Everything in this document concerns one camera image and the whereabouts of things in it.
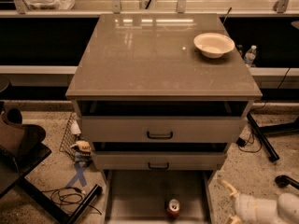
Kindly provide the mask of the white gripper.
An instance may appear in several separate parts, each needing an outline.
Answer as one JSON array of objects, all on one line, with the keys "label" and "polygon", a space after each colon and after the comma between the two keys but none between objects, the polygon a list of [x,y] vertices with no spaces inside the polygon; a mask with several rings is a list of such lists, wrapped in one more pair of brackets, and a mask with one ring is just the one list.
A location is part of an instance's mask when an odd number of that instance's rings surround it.
[{"label": "white gripper", "polygon": [[230,196],[235,198],[236,216],[228,216],[224,224],[242,224],[242,220],[254,224],[274,224],[278,219],[276,201],[255,198],[243,193],[239,194],[238,190],[225,180],[222,180],[221,184],[230,190]]}]

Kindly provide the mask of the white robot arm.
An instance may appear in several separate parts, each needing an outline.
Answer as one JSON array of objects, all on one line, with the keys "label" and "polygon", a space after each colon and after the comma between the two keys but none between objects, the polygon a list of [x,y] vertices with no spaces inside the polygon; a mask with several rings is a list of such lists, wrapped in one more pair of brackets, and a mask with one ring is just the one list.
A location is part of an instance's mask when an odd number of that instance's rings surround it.
[{"label": "white robot arm", "polygon": [[299,224],[299,197],[282,193],[275,200],[256,198],[241,193],[232,184],[221,179],[219,183],[231,191],[235,213],[225,224]]}]

